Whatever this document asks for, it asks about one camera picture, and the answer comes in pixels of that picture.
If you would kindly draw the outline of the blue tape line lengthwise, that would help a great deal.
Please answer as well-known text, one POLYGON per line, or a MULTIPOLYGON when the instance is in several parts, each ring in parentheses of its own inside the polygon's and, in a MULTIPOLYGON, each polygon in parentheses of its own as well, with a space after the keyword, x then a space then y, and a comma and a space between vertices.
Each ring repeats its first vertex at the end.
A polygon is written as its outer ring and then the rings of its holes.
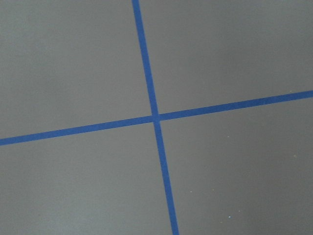
POLYGON ((161 168, 161 173, 162 173, 162 179, 163 179, 163 185, 164 185, 164 191, 165 191, 165 196, 166 196, 171 230, 172 230, 172 234, 179 235, 179 227, 178 227, 178 221, 177 221, 177 216, 176 216, 175 203, 174 203, 174 198, 173 198, 173 193, 172 193, 170 174, 168 170, 167 157, 166 157, 166 151, 165 151, 165 146, 164 146, 164 141, 163 141, 163 134, 162 134, 162 128, 161 128, 160 117, 159 117, 159 112, 158 112, 157 98, 156 98, 156 93, 155 93, 155 88, 154 88, 154 80, 153 80, 153 75, 152 75, 152 70, 151 70, 151 65, 150 65, 150 59, 149 59, 149 53, 148 53, 147 42, 146 42, 146 37, 145 37, 145 30, 144 30, 144 24, 143 24, 143 19, 142 19, 142 14, 141 14, 140 2, 138 0, 133 0, 132 6, 133 6, 138 42, 139 42, 139 47, 140 47, 140 53, 141 53, 141 58, 142 58, 142 64, 143 64, 143 69, 144 69, 144 74, 145 74, 147 92, 148 92, 148 97, 149 97, 149 103, 150 103, 150 109, 151 109, 151 115, 152 115, 152 123, 153 123, 154 131, 155 131, 158 157, 159 157, 160 168, 161 168))

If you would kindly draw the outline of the blue tape line crosswise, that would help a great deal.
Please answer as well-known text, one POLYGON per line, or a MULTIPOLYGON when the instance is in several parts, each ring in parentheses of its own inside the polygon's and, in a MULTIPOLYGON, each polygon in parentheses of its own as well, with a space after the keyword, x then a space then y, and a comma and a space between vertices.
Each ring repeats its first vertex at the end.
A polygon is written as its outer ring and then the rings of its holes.
MULTIPOLYGON (((245 100, 245 101, 240 101, 240 102, 232 102, 232 103, 227 103, 227 104, 220 104, 220 105, 214 105, 214 106, 208 106, 208 107, 202 107, 202 108, 196 108, 196 109, 169 112, 169 113, 160 114, 158 117, 159 117, 159 120, 165 121, 165 120, 171 120, 171 119, 186 118, 186 117, 206 115, 206 114, 211 114, 211 113, 218 113, 218 112, 250 108, 250 107, 256 107, 256 106, 263 106, 263 105, 269 105, 269 104, 281 103, 281 102, 287 102, 287 101, 293 101, 293 100, 299 100, 299 99, 312 98, 312 96, 313 96, 312 91, 290 93, 290 94, 270 96, 270 97, 245 100)), ((17 144, 17 143, 23 143, 23 142, 29 142, 29 141, 45 140, 45 139, 70 136, 70 135, 76 135, 76 134, 88 133, 88 132, 96 132, 96 131, 102 131, 102 130, 107 130, 107 129, 114 129, 114 128, 132 126, 132 125, 140 125, 140 124, 152 123, 152 122, 153 122, 152 116, 135 117, 135 118, 124 119, 124 120, 117 120, 117 121, 104 122, 104 123, 98 123, 98 124, 92 124, 92 125, 66 128, 66 129, 61 129, 61 130, 54 130, 54 131, 28 134, 28 135, 22 135, 22 136, 16 136, 16 137, 9 137, 9 138, 1 139, 0 144, 1 146, 11 145, 11 144, 17 144)))

